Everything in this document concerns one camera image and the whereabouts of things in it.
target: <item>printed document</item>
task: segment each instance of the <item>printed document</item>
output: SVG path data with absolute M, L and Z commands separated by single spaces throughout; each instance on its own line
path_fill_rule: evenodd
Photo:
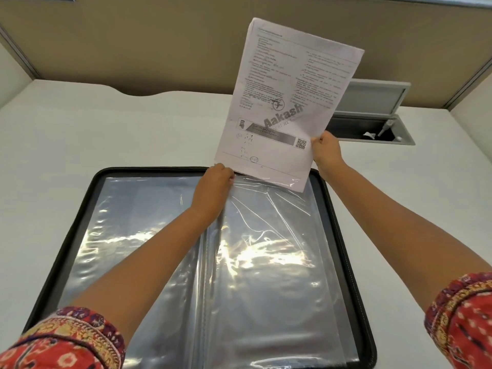
M 216 162 L 304 191 L 310 139 L 328 125 L 363 53 L 254 18 Z

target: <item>clear plastic sheet protector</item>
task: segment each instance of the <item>clear plastic sheet protector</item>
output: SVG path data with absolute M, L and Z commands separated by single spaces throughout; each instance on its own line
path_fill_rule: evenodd
M 103 179 L 52 308 L 70 304 L 188 208 L 199 178 Z M 297 369 L 358 360 L 310 181 L 296 193 L 237 176 L 225 210 L 133 336 L 124 367 Z

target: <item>forearm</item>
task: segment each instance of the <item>forearm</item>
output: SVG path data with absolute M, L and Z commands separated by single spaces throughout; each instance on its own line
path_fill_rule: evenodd
M 326 179 L 423 310 L 453 279 L 492 270 L 463 243 L 347 165 L 332 169 Z
M 84 291 L 73 305 L 102 314 L 129 342 L 176 267 L 208 227 L 192 209 L 165 226 Z

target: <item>white desk surface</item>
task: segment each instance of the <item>white desk surface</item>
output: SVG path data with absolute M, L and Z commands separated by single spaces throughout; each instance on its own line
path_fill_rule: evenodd
M 212 165 L 230 99 L 130 97 L 106 86 L 36 80 L 0 110 L 1 350 L 21 333 L 95 173 Z M 342 142 L 345 160 L 492 262 L 492 165 L 448 111 L 402 107 L 398 114 L 416 146 Z M 402 281 L 331 194 L 377 368 L 449 368 Z

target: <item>hand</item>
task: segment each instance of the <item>hand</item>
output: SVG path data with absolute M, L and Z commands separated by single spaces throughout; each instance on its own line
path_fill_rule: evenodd
M 191 209 L 207 226 L 217 219 L 225 205 L 227 196 L 234 182 L 234 171 L 218 163 L 207 169 L 198 182 Z
M 328 131 L 320 137 L 311 138 L 312 155 L 319 173 L 324 180 L 328 180 L 330 173 L 346 165 L 341 157 L 338 138 Z

